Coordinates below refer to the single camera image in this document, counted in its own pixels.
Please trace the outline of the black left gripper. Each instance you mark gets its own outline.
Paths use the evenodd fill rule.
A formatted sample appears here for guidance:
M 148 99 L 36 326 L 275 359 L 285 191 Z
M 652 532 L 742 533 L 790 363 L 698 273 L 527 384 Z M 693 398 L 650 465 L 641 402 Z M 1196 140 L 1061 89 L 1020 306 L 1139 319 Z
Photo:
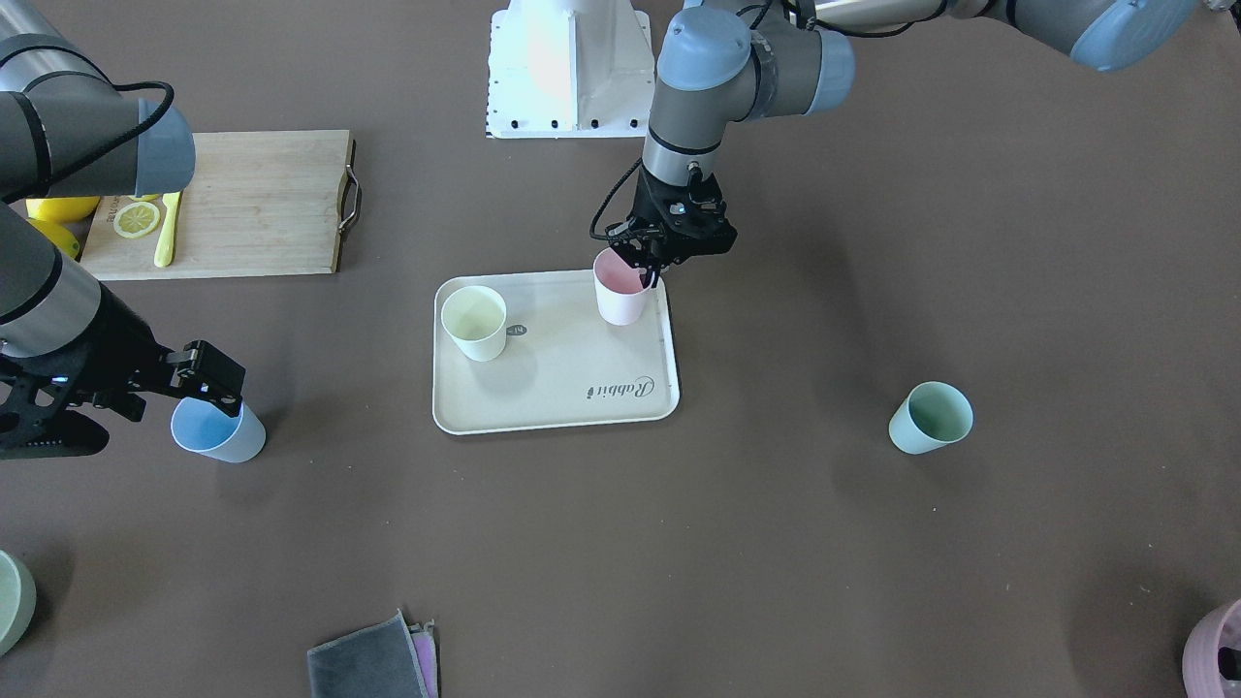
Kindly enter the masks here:
M 640 270 L 643 289 L 654 289 L 671 265 L 695 256 L 724 255 L 737 238 L 727 220 L 717 178 L 691 169 L 686 186 L 666 184 L 647 165 L 639 173 L 632 211 L 606 229 L 606 242 L 630 267 Z

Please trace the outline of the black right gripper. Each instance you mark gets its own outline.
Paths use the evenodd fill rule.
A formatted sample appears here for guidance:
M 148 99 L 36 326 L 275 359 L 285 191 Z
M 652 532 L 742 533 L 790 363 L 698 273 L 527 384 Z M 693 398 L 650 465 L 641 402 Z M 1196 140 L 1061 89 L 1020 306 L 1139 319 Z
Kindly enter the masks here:
M 172 350 L 129 306 L 105 291 L 84 333 L 48 354 L 2 358 L 2 460 L 98 455 L 110 441 L 79 412 L 96 406 L 137 424 L 143 392 L 194 397 L 222 414 L 242 411 L 244 366 L 217 347 L 195 340 Z

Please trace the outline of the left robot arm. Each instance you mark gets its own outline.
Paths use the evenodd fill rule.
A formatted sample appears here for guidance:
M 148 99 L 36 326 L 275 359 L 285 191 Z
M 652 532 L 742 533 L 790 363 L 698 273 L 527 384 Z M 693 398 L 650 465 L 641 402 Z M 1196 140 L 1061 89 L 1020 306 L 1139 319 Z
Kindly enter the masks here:
M 1167 43 L 1193 1 L 688 1 L 659 56 L 632 211 L 592 231 L 643 287 L 736 238 L 714 168 L 726 127 L 841 106 L 851 40 L 894 37 L 937 17 L 987 17 L 1100 72 Z

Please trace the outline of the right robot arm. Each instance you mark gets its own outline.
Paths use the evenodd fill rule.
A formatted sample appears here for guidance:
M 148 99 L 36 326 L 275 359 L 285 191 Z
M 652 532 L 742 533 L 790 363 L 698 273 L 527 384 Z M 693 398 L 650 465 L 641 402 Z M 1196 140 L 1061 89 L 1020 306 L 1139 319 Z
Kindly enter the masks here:
M 160 79 L 115 83 L 26 1 L 1 9 L 4 460 L 98 455 L 88 405 L 137 424 L 145 394 L 242 412 L 244 369 L 204 340 L 161 345 L 129 306 L 14 202 L 168 194 L 195 171 L 192 132 Z

